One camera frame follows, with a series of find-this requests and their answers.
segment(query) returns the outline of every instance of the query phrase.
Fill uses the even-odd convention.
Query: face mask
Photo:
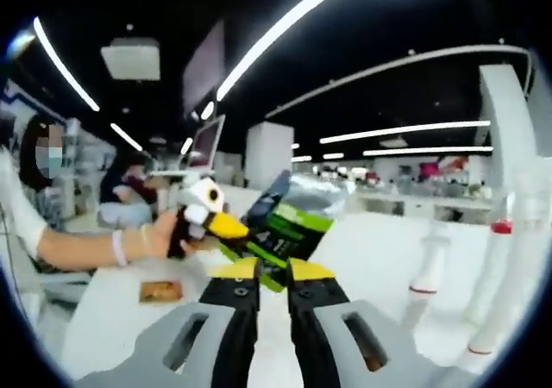
[[[61,147],[37,147],[36,165],[42,175],[48,178],[55,177],[63,162],[63,148]]]

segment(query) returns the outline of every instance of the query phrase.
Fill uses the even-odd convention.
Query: pink object
[[[425,178],[441,175],[441,169],[436,162],[424,162],[420,164],[420,175]]]

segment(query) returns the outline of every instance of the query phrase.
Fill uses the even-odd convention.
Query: white bottle
[[[464,310],[464,319],[480,325],[486,317],[494,294],[505,275],[511,244],[511,222],[498,220],[491,224],[485,250],[485,260],[475,282],[474,292]]]
[[[517,172],[511,249],[505,276],[467,350],[491,354],[526,314],[549,256],[552,184],[540,160]]]
[[[401,326],[413,330],[422,320],[429,302],[441,288],[444,279],[450,239],[441,232],[444,223],[433,221],[430,234],[422,239],[425,252],[418,275],[408,289],[410,302],[406,306]]]

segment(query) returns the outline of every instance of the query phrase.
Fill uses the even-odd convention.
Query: ceiling light
[[[192,138],[186,138],[186,141],[184,141],[184,144],[182,144],[182,148],[180,148],[180,155],[185,155],[190,149],[192,143]]]
[[[130,144],[132,148],[134,148],[136,151],[142,151],[144,148],[141,147],[141,145],[133,140],[129,134],[124,132],[121,127],[119,127],[116,123],[111,123],[111,129],[113,129],[117,134],[123,138],[126,142]]]
[[[209,102],[207,103],[207,106],[205,107],[204,111],[201,113],[201,119],[204,121],[209,119],[211,115],[213,115],[213,112],[215,111],[215,103]]]
[[[308,162],[312,161],[312,157],[310,155],[303,155],[300,157],[293,157],[292,162]]]
[[[281,36],[304,15],[316,8],[324,0],[302,0],[288,11],[276,24],[249,49],[234,70],[224,79],[216,92],[216,100],[222,101],[246,70]]]
[[[42,28],[41,20],[38,17],[34,18],[33,26],[36,37],[38,37],[39,42],[41,43],[42,47],[44,47],[44,50],[46,51],[46,54],[48,55],[52,63],[55,65],[58,71],[60,71],[61,76],[65,78],[67,83],[75,90],[75,92],[78,93],[82,100],[85,101],[92,110],[98,112],[100,110],[100,107],[97,105],[97,103],[94,102],[90,95],[86,93],[82,86],[77,82],[77,79],[75,79],[73,75],[71,75],[69,70],[61,61],[58,54],[55,52],[55,50],[53,50],[53,46],[48,40],[46,33],[44,32],[44,28]]]
[[[343,158],[343,153],[325,153],[322,158],[325,160],[338,160]]]
[[[455,128],[477,128],[488,127],[491,121],[460,121],[460,122],[440,122],[429,123],[425,125],[410,125],[408,127],[396,127],[389,129],[376,129],[375,131],[357,132],[354,134],[329,136],[321,138],[321,144],[331,144],[332,142],[359,140],[361,138],[371,138],[382,135],[406,134],[408,132],[431,131],[434,129],[455,129]]]
[[[398,148],[376,149],[364,151],[365,157],[378,157],[380,155],[405,155],[409,153],[490,153],[492,147],[428,147],[428,148]]]

